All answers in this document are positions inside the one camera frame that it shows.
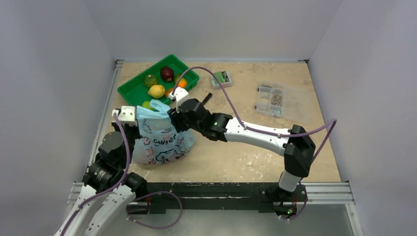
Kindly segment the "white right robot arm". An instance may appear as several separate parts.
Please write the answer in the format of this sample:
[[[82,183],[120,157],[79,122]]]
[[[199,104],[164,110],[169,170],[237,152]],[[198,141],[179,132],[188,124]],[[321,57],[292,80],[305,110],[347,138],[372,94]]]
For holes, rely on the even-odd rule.
[[[276,187],[277,196],[282,200],[290,199],[299,182],[309,175],[316,145],[302,126],[250,128],[232,115],[211,113],[197,99],[188,99],[171,108],[168,115],[177,132],[193,129],[211,141],[244,143],[282,156],[284,171]]]

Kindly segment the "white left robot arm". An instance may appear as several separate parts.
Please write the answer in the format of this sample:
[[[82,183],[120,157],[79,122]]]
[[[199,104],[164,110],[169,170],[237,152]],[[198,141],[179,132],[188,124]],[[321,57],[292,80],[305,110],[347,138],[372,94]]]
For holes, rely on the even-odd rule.
[[[147,181],[136,173],[127,173],[137,139],[137,124],[112,122],[114,131],[103,138],[95,161],[83,177],[83,185],[58,236],[99,236],[127,205],[148,194]]]

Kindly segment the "light blue plastic bag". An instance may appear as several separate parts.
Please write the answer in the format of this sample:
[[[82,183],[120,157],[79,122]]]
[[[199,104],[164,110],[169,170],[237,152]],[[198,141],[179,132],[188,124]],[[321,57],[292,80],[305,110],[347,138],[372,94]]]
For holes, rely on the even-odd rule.
[[[135,141],[133,164],[166,164],[184,158],[195,144],[191,130],[177,132],[168,115],[170,106],[151,100],[136,107],[140,139]]]

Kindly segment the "lime green fake fruit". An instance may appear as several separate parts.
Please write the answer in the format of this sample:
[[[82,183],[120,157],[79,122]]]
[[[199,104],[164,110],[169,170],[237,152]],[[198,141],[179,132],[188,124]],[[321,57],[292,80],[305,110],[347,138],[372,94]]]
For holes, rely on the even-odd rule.
[[[150,101],[144,101],[141,105],[143,108],[154,111],[155,109],[150,105]]]

